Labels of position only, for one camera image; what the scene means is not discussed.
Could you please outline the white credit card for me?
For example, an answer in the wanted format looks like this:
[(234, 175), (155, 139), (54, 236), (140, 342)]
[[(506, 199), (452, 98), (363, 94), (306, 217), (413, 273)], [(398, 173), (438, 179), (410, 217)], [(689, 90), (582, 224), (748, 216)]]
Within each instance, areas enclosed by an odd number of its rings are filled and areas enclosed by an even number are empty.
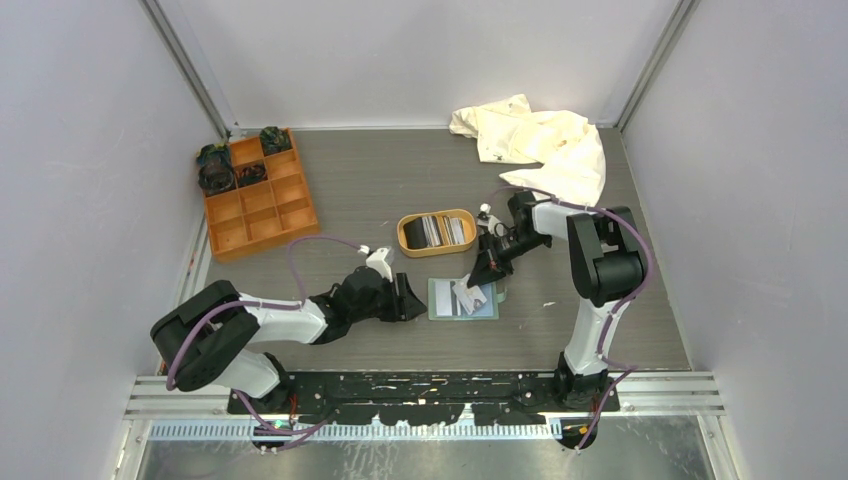
[(451, 287), (461, 313), (474, 315), (488, 303), (486, 295), (479, 286), (468, 287), (464, 281), (456, 281)]

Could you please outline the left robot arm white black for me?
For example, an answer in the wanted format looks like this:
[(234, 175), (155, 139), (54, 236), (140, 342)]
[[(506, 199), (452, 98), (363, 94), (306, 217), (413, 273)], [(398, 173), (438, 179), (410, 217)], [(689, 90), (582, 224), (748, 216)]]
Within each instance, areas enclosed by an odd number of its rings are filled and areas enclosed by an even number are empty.
[(361, 321), (407, 322), (426, 310), (406, 274), (387, 278), (367, 266), (302, 302), (261, 299), (219, 280), (156, 321), (150, 338), (166, 365), (167, 389), (223, 386), (259, 413), (281, 413), (294, 395), (290, 376), (274, 355), (249, 345), (323, 345)]

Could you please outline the green card holder wallet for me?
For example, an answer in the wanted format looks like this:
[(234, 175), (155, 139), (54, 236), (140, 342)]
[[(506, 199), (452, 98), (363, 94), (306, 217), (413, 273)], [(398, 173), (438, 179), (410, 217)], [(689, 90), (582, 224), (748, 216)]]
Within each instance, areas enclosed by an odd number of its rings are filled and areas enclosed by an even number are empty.
[(460, 312), (451, 287), (459, 280), (466, 284), (468, 276), (453, 279), (431, 278), (428, 280), (428, 317), (431, 321), (484, 321), (500, 318), (499, 307), (506, 299), (506, 291), (499, 291), (495, 283), (480, 287), (488, 301), (481, 311), (474, 315)]

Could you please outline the tan oval card tray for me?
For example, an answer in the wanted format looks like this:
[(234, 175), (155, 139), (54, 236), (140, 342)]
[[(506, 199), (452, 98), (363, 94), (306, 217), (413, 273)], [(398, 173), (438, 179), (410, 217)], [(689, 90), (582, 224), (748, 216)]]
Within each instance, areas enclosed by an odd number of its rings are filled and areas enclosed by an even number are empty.
[[(454, 217), (459, 217), (465, 228), (465, 235), (467, 236), (467, 242), (465, 244), (461, 244), (458, 246), (447, 246), (447, 247), (437, 247), (437, 248), (426, 248), (420, 250), (410, 249), (406, 245), (406, 238), (404, 233), (402, 232), (402, 227), (405, 223), (411, 221), (415, 217), (424, 216), (424, 215), (449, 215)], [(412, 214), (402, 217), (397, 224), (396, 233), (398, 238), (399, 246), (402, 252), (410, 257), (410, 258), (423, 258), (423, 257), (432, 257), (438, 255), (447, 255), (453, 253), (460, 253), (469, 250), (476, 242), (477, 233), (476, 233), (476, 220), (474, 216), (464, 209), (449, 209), (442, 210), (436, 212), (427, 212), (427, 213), (419, 213)]]

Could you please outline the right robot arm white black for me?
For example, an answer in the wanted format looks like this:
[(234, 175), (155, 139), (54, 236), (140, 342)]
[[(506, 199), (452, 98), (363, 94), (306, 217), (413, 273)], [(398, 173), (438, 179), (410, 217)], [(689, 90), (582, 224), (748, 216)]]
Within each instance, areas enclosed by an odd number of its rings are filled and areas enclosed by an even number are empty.
[(483, 286), (514, 272), (529, 251), (562, 239), (580, 297), (571, 339), (560, 352), (552, 390), (567, 410), (582, 409), (607, 387), (612, 337), (622, 314), (653, 272), (652, 254), (627, 207), (577, 205), (538, 189), (520, 189), (507, 201), (512, 225), (483, 203), (476, 222), (478, 254), (466, 281)]

